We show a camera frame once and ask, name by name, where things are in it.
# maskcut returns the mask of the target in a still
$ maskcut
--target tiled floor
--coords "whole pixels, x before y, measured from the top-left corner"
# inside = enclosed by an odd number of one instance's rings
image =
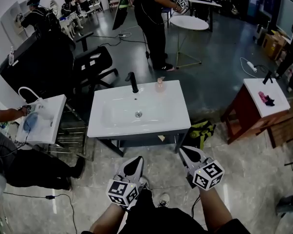
[[[217,124],[214,136],[205,143],[204,151],[217,159],[226,171],[217,191],[232,215],[239,218],[251,233],[293,233],[293,214],[282,219],[275,215],[279,199],[293,194],[293,171],[290,166],[284,167],[284,163],[293,161],[293,143],[272,149],[266,133],[231,145],[226,144],[226,138],[224,125]],[[155,204],[160,194],[168,192],[171,196],[169,206],[190,214],[199,196],[199,190],[188,185],[186,169],[179,155],[173,153],[173,146],[129,148],[121,158],[90,140],[88,152],[94,152],[94,161],[86,162],[82,179],[73,181],[73,190],[55,192],[56,195],[67,193],[72,198],[78,233],[89,229],[109,206],[105,194],[107,182],[129,157],[144,157],[144,175],[150,181]],[[76,162],[76,158],[70,155],[61,159],[71,165]],[[20,189],[7,186],[7,191],[32,196],[53,193],[50,189],[38,187]],[[1,204],[15,234],[75,233],[72,209],[66,196],[49,201],[4,195]],[[206,228],[200,202],[195,207],[195,219]]]

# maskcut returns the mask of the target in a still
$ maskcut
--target black faucet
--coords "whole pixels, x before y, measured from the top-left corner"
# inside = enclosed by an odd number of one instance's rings
[[[133,93],[139,92],[137,82],[136,82],[136,77],[135,77],[135,74],[133,72],[129,72],[127,78],[125,79],[125,81],[129,81],[129,80],[131,82],[132,92]]]

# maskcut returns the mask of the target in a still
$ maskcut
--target handle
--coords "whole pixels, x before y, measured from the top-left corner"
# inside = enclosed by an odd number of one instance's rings
[[[134,75],[135,74],[133,72],[129,72],[125,81],[130,81],[131,76],[134,76]]]

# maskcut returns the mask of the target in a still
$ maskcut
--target pink object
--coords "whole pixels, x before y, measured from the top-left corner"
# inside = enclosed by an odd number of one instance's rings
[[[260,98],[261,98],[261,100],[262,100],[263,103],[266,103],[266,102],[268,101],[268,100],[266,99],[266,96],[264,95],[263,92],[260,91],[258,94],[259,94],[259,96],[260,96]]]

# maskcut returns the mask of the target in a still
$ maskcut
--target soap dispenser bottle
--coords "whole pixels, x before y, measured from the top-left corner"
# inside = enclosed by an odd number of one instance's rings
[[[163,82],[163,78],[158,78],[157,83],[155,83],[155,91],[157,93],[163,92],[165,90],[165,85]]]

